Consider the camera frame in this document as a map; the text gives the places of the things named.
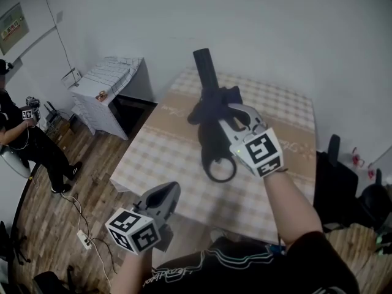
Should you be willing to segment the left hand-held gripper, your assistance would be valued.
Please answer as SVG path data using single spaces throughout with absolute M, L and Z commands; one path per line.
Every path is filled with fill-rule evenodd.
M 132 209 L 119 208 L 105 226 L 115 243 L 133 254 L 152 248 L 165 252 L 174 237 L 167 221 L 180 194 L 179 183 L 160 184 L 147 190 Z

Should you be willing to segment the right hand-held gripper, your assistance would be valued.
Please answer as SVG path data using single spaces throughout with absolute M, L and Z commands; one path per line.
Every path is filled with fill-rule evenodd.
M 256 177 L 264 178 L 282 169 L 283 151 L 273 128 L 266 129 L 266 122 L 253 107 L 243 104 L 228 104 L 228 107 L 233 117 L 244 126 L 240 127 L 235 119 L 219 120 L 222 130 L 232 144 L 232 154 Z M 246 128 L 264 132 L 246 136 Z

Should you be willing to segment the dark blue wiping cloth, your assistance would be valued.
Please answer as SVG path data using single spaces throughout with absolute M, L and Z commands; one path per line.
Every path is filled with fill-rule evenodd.
M 229 104 L 242 104 L 243 100 L 238 86 L 232 88 L 203 88 L 200 100 L 187 117 L 191 125 L 208 123 L 228 118 Z

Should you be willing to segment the black desk lamp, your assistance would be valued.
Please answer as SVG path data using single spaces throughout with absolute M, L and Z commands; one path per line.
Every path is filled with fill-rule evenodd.
M 198 75 L 203 88 L 219 88 L 216 72 L 209 49 L 203 48 L 193 52 Z M 219 121 L 211 121 L 198 124 L 198 140 L 202 147 L 201 161 L 207 177 L 215 183 L 226 183 L 231 181 L 236 175 L 237 167 L 229 150 L 230 143 L 219 124 Z M 223 159 L 232 165 L 232 174 L 219 179 L 213 175 L 211 166 L 213 163 L 220 163 Z

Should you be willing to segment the person's left forearm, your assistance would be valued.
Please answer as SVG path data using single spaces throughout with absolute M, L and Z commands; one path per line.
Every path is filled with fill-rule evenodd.
M 128 252 L 111 282 L 110 294 L 138 294 L 144 278 L 151 274 L 153 250 L 140 255 Z

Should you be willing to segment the person's right forearm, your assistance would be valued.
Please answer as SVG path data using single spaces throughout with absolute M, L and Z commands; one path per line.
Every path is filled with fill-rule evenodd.
M 323 231 L 316 210 L 288 174 L 273 172 L 263 181 L 277 232 L 287 248 L 307 233 Z

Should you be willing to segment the table with checkered tablecloth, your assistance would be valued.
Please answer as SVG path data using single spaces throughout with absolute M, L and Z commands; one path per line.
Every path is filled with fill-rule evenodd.
M 316 145 L 312 101 L 300 92 L 232 74 L 217 75 L 220 86 L 239 87 L 244 104 L 255 108 L 272 128 L 284 152 L 288 174 L 308 200 L 315 192 Z M 197 126 L 187 117 L 202 89 L 197 69 L 184 69 L 132 140 L 111 182 L 119 192 L 141 195 L 176 181 L 181 195 L 176 213 L 212 227 L 275 243 L 277 230 L 264 183 L 243 165 L 235 175 L 222 161 L 202 167 Z

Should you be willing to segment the white power strip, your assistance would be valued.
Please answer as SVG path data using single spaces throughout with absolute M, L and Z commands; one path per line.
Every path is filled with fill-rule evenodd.
M 90 250 L 91 249 L 91 243 L 89 242 L 89 238 L 88 236 L 83 232 L 82 229 L 79 229 L 79 231 L 77 232 L 77 237 L 80 240 L 80 242 L 82 243 L 83 247 L 86 250 Z

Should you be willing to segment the person's black printed shirt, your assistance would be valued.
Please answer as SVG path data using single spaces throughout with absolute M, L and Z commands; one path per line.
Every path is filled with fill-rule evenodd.
M 355 276 L 320 232 L 285 254 L 255 242 L 219 238 L 211 247 L 165 262 L 140 294 L 360 294 Z

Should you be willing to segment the cardboard boxes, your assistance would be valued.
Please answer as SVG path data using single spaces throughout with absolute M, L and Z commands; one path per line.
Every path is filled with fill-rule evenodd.
M 66 150 L 75 139 L 70 122 L 62 117 L 57 118 L 53 124 L 48 126 L 46 135 L 62 150 Z

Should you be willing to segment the small cloth-covered side table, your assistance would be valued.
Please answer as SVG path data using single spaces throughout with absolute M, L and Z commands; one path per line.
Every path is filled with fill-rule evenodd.
M 130 82 L 142 58 L 105 57 L 88 71 L 77 86 L 69 88 L 80 116 L 92 134 L 97 130 L 127 140 L 109 104 Z M 106 91 L 108 97 L 99 102 L 96 96 Z

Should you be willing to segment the black router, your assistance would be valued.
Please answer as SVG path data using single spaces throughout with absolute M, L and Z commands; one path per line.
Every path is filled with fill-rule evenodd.
M 59 110 L 55 109 L 55 107 L 49 101 L 44 104 L 44 107 L 47 109 L 48 112 L 48 115 L 45 118 L 47 124 L 54 124 L 58 122 L 61 118 L 61 113 L 59 112 Z

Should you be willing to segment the grey chair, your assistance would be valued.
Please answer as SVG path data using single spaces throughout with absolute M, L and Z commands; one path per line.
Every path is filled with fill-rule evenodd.
M 29 162 L 22 160 L 11 147 L 0 145 L 0 156 L 16 174 L 26 179 L 30 178 L 31 169 Z

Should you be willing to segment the black chair base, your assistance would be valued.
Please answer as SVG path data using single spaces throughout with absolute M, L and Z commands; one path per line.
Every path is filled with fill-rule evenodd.
M 21 250 L 21 246 L 26 240 L 27 236 L 20 236 L 17 227 L 13 227 L 8 233 L 4 222 L 0 221 L 0 259 L 8 263 L 12 263 L 16 259 L 19 265 L 24 265 L 24 262 L 31 263 L 31 260 L 26 258 Z

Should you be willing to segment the grey wall panel box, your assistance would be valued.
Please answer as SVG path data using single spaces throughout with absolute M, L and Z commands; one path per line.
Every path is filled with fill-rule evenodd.
M 3 55 L 7 54 L 10 49 L 28 32 L 29 27 L 21 8 L 21 4 L 17 3 L 0 16 L 1 53 Z

